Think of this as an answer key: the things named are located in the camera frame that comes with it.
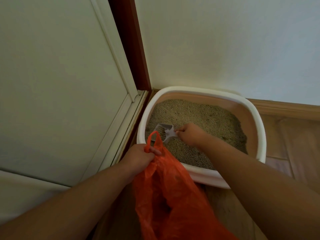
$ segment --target forearm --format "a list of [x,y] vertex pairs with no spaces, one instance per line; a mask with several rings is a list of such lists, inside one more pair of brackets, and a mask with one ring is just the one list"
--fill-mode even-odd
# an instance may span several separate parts
[[207,135],[199,147],[270,239],[313,239],[320,235],[320,195]]
[[85,239],[132,175],[121,163],[0,226],[1,239]]

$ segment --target litter granule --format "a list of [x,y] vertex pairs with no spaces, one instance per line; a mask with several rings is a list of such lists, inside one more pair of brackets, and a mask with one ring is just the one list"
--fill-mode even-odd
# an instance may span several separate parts
[[[207,133],[248,154],[247,137],[241,129],[240,121],[234,114],[219,106],[197,104],[182,99],[165,100],[154,107],[146,126],[146,139],[158,123],[173,125],[175,129],[194,123]],[[204,153],[187,146],[177,137],[171,138],[165,147],[182,163],[214,170]]]

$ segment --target floor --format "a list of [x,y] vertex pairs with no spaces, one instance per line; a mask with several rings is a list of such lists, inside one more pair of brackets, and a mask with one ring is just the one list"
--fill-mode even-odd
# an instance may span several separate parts
[[[261,115],[266,130],[266,164],[320,194],[320,121]],[[206,186],[218,220],[239,239],[267,239],[232,190]],[[93,239],[142,239],[131,185],[120,194],[104,234]]]

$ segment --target person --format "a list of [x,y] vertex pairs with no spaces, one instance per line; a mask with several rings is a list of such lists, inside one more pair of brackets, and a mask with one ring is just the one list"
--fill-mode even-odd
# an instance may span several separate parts
[[[178,137],[204,152],[269,239],[319,239],[320,195],[192,123]],[[0,239],[85,239],[134,176],[161,152],[132,146],[116,165],[0,226]]]

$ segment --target white plastic scoop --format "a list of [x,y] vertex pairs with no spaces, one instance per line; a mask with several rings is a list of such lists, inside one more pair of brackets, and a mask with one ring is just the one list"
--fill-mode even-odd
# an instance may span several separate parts
[[[164,133],[159,132],[159,129],[160,129],[159,127],[162,127],[162,129],[164,129]],[[162,142],[164,144],[168,143],[170,137],[177,137],[177,134],[174,132],[174,126],[171,124],[159,123],[159,124],[157,124],[157,126],[154,128],[153,131],[159,132],[161,139],[162,139]]]

